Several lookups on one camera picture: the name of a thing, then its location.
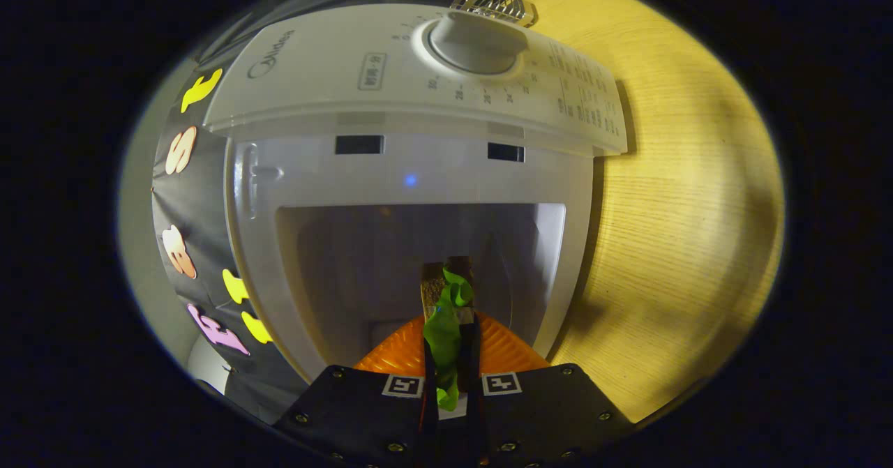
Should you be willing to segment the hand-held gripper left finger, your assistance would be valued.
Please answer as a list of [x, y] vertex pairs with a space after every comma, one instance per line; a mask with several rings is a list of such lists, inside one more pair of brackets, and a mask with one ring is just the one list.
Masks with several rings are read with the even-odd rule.
[[379, 362], [402, 347], [416, 369], [368, 364], [326, 367], [280, 415], [278, 433], [344, 467], [425, 467], [438, 421], [437, 391], [423, 316], [402, 325], [368, 354]]

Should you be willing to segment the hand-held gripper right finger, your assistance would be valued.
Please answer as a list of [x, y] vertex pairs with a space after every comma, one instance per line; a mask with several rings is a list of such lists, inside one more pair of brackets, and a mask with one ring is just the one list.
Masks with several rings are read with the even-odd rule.
[[467, 356], [463, 467], [577, 467], [636, 429], [578, 364], [543, 362], [482, 312]]

